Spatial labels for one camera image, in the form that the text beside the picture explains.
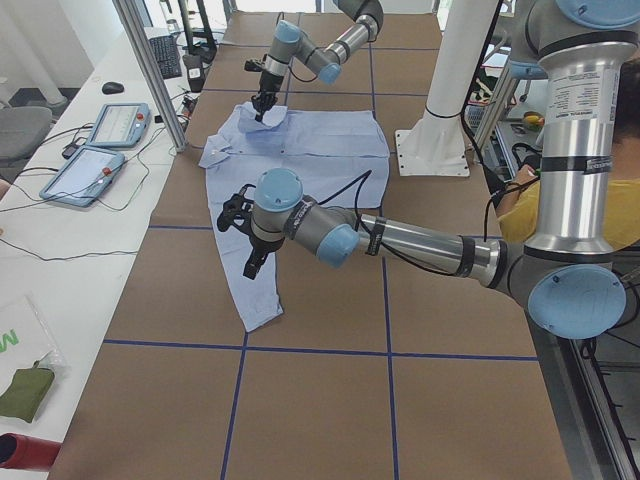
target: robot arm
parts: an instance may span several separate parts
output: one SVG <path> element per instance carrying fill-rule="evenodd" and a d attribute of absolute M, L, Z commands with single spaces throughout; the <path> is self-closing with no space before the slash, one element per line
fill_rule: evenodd
<path fill-rule="evenodd" d="M 262 72 L 260 91 L 251 97 L 257 121 L 261 122 L 264 114 L 278 101 L 276 95 L 292 58 L 300 60 L 323 82 L 333 84 L 341 73 L 341 65 L 362 45 L 377 38 L 384 17 L 378 0 L 333 1 L 355 25 L 327 48 L 320 49 L 298 26 L 281 20 L 264 60 L 249 60 L 245 64 L 245 70 Z"/>
<path fill-rule="evenodd" d="M 255 277 L 260 262 L 289 238 L 334 266 L 361 249 L 475 278 L 561 337 L 590 338 L 612 327 L 626 295 L 610 271 L 612 248 L 602 237 L 602 221 L 618 72 L 637 48 L 640 1 L 521 0 L 518 8 L 521 38 L 513 36 L 514 56 L 521 55 L 522 64 L 528 56 L 549 77 L 538 224 L 524 245 L 324 208 L 303 195 L 293 172 L 278 169 L 263 175 L 254 202 L 241 192 L 218 219 L 221 230 L 233 224 L 251 239 L 245 275 Z M 591 10 L 595 17 L 585 17 Z M 607 21 L 597 23 L 603 12 L 609 12 Z"/>

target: green cloth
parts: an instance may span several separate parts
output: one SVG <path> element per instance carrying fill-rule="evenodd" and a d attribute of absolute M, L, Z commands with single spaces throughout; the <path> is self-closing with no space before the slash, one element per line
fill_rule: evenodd
<path fill-rule="evenodd" d="M 31 423 L 38 407 L 53 383 L 53 371 L 48 368 L 16 370 L 11 385 L 0 396 L 0 416 L 21 418 Z"/>

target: white desk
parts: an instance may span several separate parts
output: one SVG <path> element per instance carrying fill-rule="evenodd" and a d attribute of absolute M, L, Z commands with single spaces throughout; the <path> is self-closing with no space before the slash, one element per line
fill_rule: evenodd
<path fill-rule="evenodd" d="M 150 36 L 163 33 L 161 29 L 149 31 Z M 103 95 L 101 87 L 106 81 L 124 84 L 124 93 Z M 188 89 L 184 76 L 167 80 L 166 85 L 172 97 Z M 176 98 L 174 105 L 178 106 L 181 99 Z M 152 115 L 158 113 L 124 33 L 50 135 L 93 122 L 104 103 L 116 102 L 146 102 Z M 126 157 L 131 157 L 145 145 L 161 126 L 152 120 L 141 142 L 124 152 Z M 72 135 L 43 145 L 28 167 L 62 166 L 65 160 L 61 151 Z M 5 231 L 2 238 L 44 257 L 136 251 L 147 230 L 149 216 L 164 186 L 174 153 L 171 139 L 163 131 L 142 153 L 142 161 L 149 167 L 150 175 L 130 205 L 121 212 L 111 211 L 98 203 L 84 211 L 42 204 L 0 212 L 0 228 Z M 113 207 L 125 205 L 144 174 L 143 166 L 132 160 L 101 199 Z M 35 198 L 50 178 L 40 171 L 28 172 L 19 177 L 16 184 Z M 14 187 L 0 202 L 0 210 L 30 203 L 33 202 Z M 69 366 L 66 375 L 56 378 L 32 424 L 1 417 L 0 432 L 63 440 L 134 259 L 134 255 L 110 255 L 43 262 L 0 244 L 0 303 L 30 295 Z M 46 476 L 45 473 L 0 469 L 0 480 L 43 479 Z"/>

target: table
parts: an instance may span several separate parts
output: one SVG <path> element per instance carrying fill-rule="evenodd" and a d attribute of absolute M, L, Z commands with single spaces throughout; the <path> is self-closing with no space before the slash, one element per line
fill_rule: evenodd
<path fill-rule="evenodd" d="M 155 36 L 166 31 L 150 29 L 148 33 Z M 106 81 L 124 84 L 125 92 L 103 95 L 101 87 Z M 166 85 L 170 96 L 188 89 L 186 77 L 167 80 Z M 182 97 L 176 98 L 176 106 L 181 100 Z M 104 103 L 116 102 L 146 102 L 152 115 L 158 113 L 124 34 L 114 42 L 50 135 L 93 122 Z M 160 127 L 161 124 L 154 124 L 152 120 L 141 142 L 124 151 L 125 156 L 133 156 Z M 62 148 L 71 140 L 72 134 L 40 147 L 28 167 L 60 167 L 65 161 L 61 156 Z M 122 211 L 112 211 L 101 204 L 94 204 L 86 210 L 42 204 L 1 212 L 2 238 L 45 257 L 114 250 L 135 252 L 146 232 L 149 216 L 162 191 L 174 153 L 168 134 L 161 132 L 141 156 L 149 175 L 135 195 L 146 169 L 135 159 L 123 169 L 101 198 L 116 208 L 130 201 Z M 49 178 L 49 175 L 34 171 L 25 173 L 16 183 L 35 198 Z M 30 203 L 34 202 L 14 187 L 0 202 L 0 210 Z M 31 425 L 17 419 L 2 418 L 1 430 L 62 441 L 134 259 L 135 255 L 110 255 L 43 262 L 0 244 L 3 303 L 28 294 L 50 327 L 69 366 L 62 378 L 56 379 Z M 0 470 L 0 479 L 3 480 L 45 477 L 46 474 L 40 473 Z"/>
<path fill-rule="evenodd" d="M 350 24 L 286 18 L 320 45 Z M 266 51 L 275 19 L 234 14 L 193 145 L 255 91 L 242 65 Z M 393 145 L 422 114 L 439 44 L 435 17 L 388 15 L 335 85 L 287 77 L 281 102 L 373 110 Z M 246 334 L 197 160 L 174 161 L 50 479 L 570 478 L 524 315 L 473 281 L 364 256 L 336 272 L 288 244 L 285 314 Z M 401 178 L 391 162 L 384 215 L 480 235 L 478 166 L 469 179 Z"/>

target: tablet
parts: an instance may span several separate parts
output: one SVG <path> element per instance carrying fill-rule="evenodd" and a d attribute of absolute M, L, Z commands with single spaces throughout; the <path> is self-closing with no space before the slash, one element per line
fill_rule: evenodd
<path fill-rule="evenodd" d="M 142 138 L 149 124 L 146 103 L 108 103 L 103 105 L 85 145 L 101 148 L 129 148 Z"/>
<path fill-rule="evenodd" d="M 40 191 L 40 198 L 88 207 L 111 184 L 124 165 L 124 155 L 82 146 Z"/>

